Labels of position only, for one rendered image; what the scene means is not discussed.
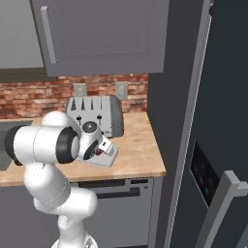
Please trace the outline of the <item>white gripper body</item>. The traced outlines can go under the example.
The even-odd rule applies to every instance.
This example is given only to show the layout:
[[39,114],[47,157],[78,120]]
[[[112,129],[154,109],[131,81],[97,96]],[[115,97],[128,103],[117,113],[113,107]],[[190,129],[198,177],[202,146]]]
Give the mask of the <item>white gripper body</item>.
[[117,146],[111,141],[104,140],[93,154],[93,157],[86,160],[86,163],[102,168],[110,168],[117,154]]

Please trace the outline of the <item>silver four-slot toaster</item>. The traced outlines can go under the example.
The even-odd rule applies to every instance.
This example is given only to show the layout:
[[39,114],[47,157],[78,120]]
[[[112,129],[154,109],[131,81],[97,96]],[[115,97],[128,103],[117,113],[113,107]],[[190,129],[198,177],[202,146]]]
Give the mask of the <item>silver four-slot toaster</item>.
[[122,106],[115,95],[70,97],[65,112],[79,127],[86,121],[95,122],[107,138],[124,135]]

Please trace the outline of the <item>grey dishwasher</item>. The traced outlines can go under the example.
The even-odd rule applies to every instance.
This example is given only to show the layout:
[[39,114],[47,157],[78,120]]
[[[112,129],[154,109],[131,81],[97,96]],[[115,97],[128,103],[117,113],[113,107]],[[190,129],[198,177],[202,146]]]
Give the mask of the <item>grey dishwasher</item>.
[[99,248],[148,248],[152,178],[85,181],[74,186],[94,191],[96,195],[139,187],[139,197],[98,198],[95,213],[84,224]]

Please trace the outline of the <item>dark grey fridge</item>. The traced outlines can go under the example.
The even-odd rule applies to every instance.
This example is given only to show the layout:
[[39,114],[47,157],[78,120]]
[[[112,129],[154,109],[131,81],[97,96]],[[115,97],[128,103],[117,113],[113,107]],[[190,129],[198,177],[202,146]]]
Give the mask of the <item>dark grey fridge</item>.
[[[248,0],[170,0],[147,113],[167,170],[154,248],[195,248],[224,171],[248,183]],[[211,248],[248,248],[248,195]]]

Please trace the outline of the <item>grey wall socket plate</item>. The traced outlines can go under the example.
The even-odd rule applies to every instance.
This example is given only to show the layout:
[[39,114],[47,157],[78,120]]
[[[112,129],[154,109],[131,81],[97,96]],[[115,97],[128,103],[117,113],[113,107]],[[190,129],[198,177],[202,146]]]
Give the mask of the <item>grey wall socket plate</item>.
[[75,83],[74,91],[77,97],[83,97],[87,95],[87,88],[85,83]]
[[127,100],[128,99],[128,82],[127,81],[122,81],[122,82],[117,82],[115,84],[116,86],[116,96],[120,100]]

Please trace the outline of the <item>grey wall cupboard door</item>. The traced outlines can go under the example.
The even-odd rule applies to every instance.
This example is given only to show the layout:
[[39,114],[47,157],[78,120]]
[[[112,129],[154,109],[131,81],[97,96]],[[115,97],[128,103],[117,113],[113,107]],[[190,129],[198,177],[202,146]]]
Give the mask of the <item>grey wall cupboard door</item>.
[[[51,77],[164,71],[170,0],[30,0]],[[49,60],[41,7],[57,63]]]

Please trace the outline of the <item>grey wall cupboard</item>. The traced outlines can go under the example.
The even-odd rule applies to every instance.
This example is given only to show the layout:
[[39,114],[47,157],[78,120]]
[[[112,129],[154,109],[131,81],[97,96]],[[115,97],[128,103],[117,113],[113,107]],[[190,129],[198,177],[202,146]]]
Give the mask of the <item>grey wall cupboard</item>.
[[0,0],[0,69],[43,66],[29,0]]

